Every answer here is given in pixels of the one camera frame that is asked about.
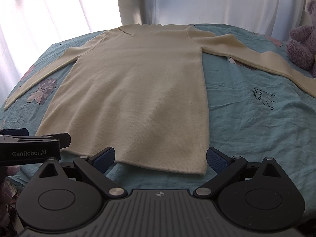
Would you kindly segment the cream knit sweater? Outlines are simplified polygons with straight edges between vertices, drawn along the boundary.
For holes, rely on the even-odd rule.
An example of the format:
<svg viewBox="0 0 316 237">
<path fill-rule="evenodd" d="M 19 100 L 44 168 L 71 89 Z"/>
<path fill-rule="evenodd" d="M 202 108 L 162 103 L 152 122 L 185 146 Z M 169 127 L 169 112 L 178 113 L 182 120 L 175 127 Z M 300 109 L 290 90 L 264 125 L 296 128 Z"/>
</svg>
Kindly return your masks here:
<svg viewBox="0 0 316 237">
<path fill-rule="evenodd" d="M 69 152 L 93 156 L 106 146 L 117 162 L 154 170 L 205 174 L 209 110 L 202 54 L 230 57 L 283 76 L 315 95 L 304 76 L 272 51 L 256 52 L 232 34 L 182 25 L 125 25 L 70 47 L 6 100 L 7 110 L 68 64 L 37 135 L 67 132 Z"/>
</svg>

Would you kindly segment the teal printed bed sheet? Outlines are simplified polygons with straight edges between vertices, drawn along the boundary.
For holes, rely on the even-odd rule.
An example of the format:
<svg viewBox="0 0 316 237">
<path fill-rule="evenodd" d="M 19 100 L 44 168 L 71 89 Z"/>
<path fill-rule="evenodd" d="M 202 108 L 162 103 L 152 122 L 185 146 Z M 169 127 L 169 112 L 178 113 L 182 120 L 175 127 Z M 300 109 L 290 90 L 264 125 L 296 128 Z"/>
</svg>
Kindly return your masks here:
<svg viewBox="0 0 316 237">
<path fill-rule="evenodd" d="M 285 42 L 274 41 L 263 34 L 221 24 L 195 24 L 201 31 L 216 35 L 233 34 L 247 47 L 260 53 L 273 51 L 287 59 Z M 79 47 L 103 31 L 89 33 L 52 44 L 24 76 L 57 59 L 69 47 Z M 315 98 L 301 91 L 288 79 L 237 65 L 231 59 L 202 54 L 209 106 L 210 146 L 229 157 L 241 155 L 250 162 L 274 157 L 295 183 L 304 199 L 315 198 Z M 4 111 L 1 102 L 1 128 L 27 128 L 35 132 L 52 99 L 44 105 L 27 98 Z M 208 167 L 204 176 L 168 173 L 114 164 L 105 175 L 131 189 L 196 189 L 214 177 Z"/>
</svg>

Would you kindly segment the white sheer curtain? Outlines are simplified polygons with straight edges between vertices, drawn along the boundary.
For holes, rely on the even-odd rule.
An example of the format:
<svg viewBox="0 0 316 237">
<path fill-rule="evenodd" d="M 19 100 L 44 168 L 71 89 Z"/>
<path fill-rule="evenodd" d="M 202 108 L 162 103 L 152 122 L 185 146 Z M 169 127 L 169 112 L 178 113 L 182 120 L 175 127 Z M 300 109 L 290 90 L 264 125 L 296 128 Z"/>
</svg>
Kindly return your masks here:
<svg viewBox="0 0 316 237">
<path fill-rule="evenodd" d="M 1 0 L 1 101 L 50 45 L 121 23 L 117 0 Z"/>
</svg>

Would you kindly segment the purple plush teddy bear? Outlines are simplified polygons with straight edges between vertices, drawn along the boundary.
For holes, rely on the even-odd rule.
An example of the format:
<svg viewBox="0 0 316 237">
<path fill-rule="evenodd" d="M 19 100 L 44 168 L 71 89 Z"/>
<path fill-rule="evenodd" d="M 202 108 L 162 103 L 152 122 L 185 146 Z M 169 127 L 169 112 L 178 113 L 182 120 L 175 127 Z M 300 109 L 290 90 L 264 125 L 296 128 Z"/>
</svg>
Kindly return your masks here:
<svg viewBox="0 0 316 237">
<path fill-rule="evenodd" d="M 312 25 L 302 25 L 289 32 L 290 40 L 286 44 L 289 59 L 315 78 L 315 1 L 308 2 L 307 11 Z"/>
</svg>

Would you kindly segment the grey blackout curtain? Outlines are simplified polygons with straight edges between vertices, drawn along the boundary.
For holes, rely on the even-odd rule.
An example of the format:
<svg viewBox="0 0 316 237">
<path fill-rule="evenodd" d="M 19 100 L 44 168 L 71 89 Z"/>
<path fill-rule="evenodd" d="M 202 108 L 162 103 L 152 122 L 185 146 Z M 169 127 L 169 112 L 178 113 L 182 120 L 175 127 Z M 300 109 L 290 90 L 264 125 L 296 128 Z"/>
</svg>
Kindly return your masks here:
<svg viewBox="0 0 316 237">
<path fill-rule="evenodd" d="M 122 23 L 226 24 L 287 40 L 306 0 L 118 0 Z"/>
</svg>

